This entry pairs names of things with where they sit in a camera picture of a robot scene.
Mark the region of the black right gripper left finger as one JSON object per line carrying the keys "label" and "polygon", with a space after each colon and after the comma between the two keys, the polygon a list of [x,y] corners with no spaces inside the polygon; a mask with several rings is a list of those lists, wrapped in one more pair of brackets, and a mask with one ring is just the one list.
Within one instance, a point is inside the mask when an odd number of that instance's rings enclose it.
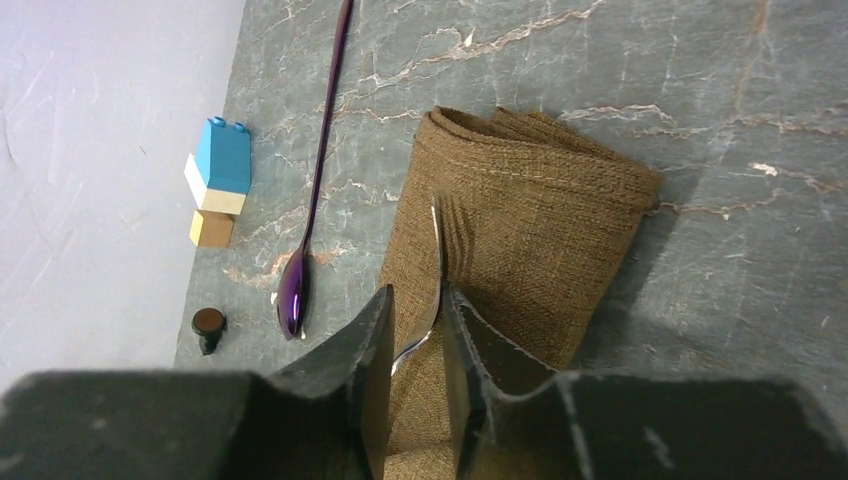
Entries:
{"label": "black right gripper left finger", "polygon": [[394,292],[283,369],[51,371],[1,400],[5,479],[379,479]]}

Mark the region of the purple plastic spoon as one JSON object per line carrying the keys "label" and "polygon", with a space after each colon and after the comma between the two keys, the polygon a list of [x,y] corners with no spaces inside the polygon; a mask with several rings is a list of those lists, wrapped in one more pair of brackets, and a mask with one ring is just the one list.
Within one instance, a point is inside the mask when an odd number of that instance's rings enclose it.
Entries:
{"label": "purple plastic spoon", "polygon": [[315,172],[313,175],[313,186],[310,197],[309,214],[305,231],[298,248],[291,253],[283,269],[278,284],[277,296],[275,300],[275,311],[277,314],[278,324],[286,340],[293,340],[295,338],[303,339],[305,337],[305,333],[303,331],[303,323],[305,318],[305,310],[308,305],[309,291],[309,274],[307,267],[308,249],[313,233],[314,222],[317,212],[317,203],[319,199],[321,179],[324,169],[324,162],[326,159],[333,110],[338,89],[338,80],[342,67],[346,38],[350,27],[353,5],[353,0],[345,0],[342,2],[340,14],[336,25],[333,54],[330,63],[327,90],[325,95],[324,112],[322,116],[320,139],[316,155]]}

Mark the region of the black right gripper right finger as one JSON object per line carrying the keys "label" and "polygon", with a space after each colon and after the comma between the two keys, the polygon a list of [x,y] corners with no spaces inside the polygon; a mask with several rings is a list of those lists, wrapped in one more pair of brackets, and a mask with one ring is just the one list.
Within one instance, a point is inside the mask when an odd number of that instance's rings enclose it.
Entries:
{"label": "black right gripper right finger", "polygon": [[843,479],[847,448],[781,377],[557,371],[441,294],[460,479]]}

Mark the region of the brown cloth napkin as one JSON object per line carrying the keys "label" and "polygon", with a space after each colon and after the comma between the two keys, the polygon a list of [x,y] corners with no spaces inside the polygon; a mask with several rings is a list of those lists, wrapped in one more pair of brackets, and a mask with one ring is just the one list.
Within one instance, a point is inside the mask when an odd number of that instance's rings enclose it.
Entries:
{"label": "brown cloth napkin", "polygon": [[[506,338],[566,368],[661,183],[540,112],[425,113],[380,275],[395,292],[396,344],[431,322],[446,280]],[[460,479],[443,333],[441,323],[393,377],[389,479]]]}

